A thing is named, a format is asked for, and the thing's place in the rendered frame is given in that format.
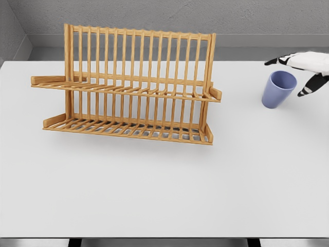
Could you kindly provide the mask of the wooden two-tier dish rack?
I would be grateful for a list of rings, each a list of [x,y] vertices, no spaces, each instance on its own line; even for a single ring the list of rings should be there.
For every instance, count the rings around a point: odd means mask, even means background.
[[[65,91],[45,130],[211,145],[215,34],[64,26],[65,73],[32,87]]]

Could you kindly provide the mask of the blue plastic cup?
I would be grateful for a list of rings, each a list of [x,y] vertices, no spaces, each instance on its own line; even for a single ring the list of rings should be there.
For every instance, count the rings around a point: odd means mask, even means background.
[[[282,70],[270,74],[262,96],[262,104],[270,109],[279,106],[295,89],[297,80],[294,75]]]

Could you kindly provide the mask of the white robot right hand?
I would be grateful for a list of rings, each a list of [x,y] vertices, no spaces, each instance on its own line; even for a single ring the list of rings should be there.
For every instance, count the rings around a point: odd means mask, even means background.
[[[315,73],[298,93],[298,97],[314,93],[329,82],[329,53],[304,51],[283,55],[264,63],[265,66],[283,64]]]

